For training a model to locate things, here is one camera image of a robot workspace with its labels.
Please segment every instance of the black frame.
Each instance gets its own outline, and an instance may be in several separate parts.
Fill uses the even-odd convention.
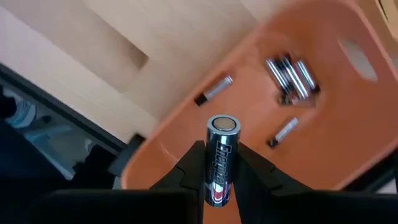
[[[72,125],[82,130],[88,137],[98,142],[101,147],[116,156],[123,149],[127,148],[126,143],[120,141],[118,138],[1,63],[0,85],[15,91],[17,94],[36,105],[42,105],[48,108],[54,114],[61,116]]]

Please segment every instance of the pile of batteries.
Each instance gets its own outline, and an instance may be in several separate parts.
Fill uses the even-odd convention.
[[[293,62],[290,54],[266,60],[266,65],[281,90],[282,105],[308,105],[320,87],[313,79],[303,60]]]

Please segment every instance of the cutout in wood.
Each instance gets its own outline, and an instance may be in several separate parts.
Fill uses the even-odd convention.
[[[130,86],[148,59],[81,0],[2,0],[0,5],[118,91]]]

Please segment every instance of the wooden panel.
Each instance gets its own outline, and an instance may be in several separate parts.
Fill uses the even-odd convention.
[[[85,2],[148,55],[126,95],[159,119],[257,24],[238,0]]]
[[[119,91],[146,61],[80,0],[0,0],[0,5]]]
[[[0,62],[128,142],[157,121],[81,63],[0,6]]]
[[[381,1],[388,7],[388,1]],[[357,1],[366,17],[369,19],[373,28],[376,30],[380,40],[389,52],[391,57],[396,57],[398,53],[397,39],[393,37],[391,32],[391,25],[384,15],[384,10],[380,5],[380,0],[358,0]]]
[[[0,0],[3,11],[23,27],[14,32],[37,35],[42,44],[0,61],[126,141],[134,131],[150,134],[258,21],[268,20],[286,2]],[[56,54],[52,60],[68,69],[58,71],[50,62],[40,61],[41,68],[22,63],[18,55],[26,52]],[[117,103],[111,109],[103,106],[113,98]],[[115,112],[116,117],[99,115]],[[123,119],[128,122],[119,126]]]
[[[266,22],[293,0],[241,0],[241,2],[259,22]]]

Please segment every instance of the tray handle hole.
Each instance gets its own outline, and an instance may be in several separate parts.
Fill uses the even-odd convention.
[[[352,40],[339,40],[341,47],[359,75],[368,81],[377,83],[378,77],[362,48]]]

